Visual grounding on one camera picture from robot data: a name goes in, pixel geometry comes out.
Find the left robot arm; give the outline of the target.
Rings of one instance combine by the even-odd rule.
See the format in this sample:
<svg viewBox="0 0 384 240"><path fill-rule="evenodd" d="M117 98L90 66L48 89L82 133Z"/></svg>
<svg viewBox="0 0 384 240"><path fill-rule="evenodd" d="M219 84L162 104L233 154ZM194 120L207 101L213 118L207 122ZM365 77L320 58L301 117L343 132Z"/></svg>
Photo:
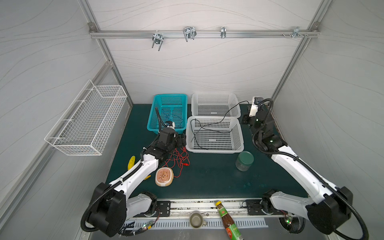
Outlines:
<svg viewBox="0 0 384 240"><path fill-rule="evenodd" d="M142 150L140 160L130 170L109 184L97 185L81 218L82 231L101 231L108 237L131 237L146 232L154 225L151 222L137 231L127 232L124 223L130 218L158 212L155 195L144 192L132 198L131 194L175 149L185 146L185 135L176 132L173 122L164 123L158 108L155 111L160 125L155 140Z"/></svg>

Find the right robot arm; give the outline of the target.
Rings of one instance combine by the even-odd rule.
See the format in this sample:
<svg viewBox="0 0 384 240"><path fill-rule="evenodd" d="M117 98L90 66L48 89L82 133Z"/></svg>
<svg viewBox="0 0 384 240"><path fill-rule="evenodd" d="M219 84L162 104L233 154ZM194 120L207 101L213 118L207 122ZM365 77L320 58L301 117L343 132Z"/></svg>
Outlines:
<svg viewBox="0 0 384 240"><path fill-rule="evenodd" d="M345 240L350 237L339 232L338 228L354 216L362 229L361 239L369 239L368 227L353 207L353 193L319 175L287 142L274 133L273 106L271 98L254 97L248 112L243 115L242 123L250 127L255 148L285 169L303 187L308 197L301 198L271 190L263 197L266 205L307 219L321 233L334 233Z"/></svg>

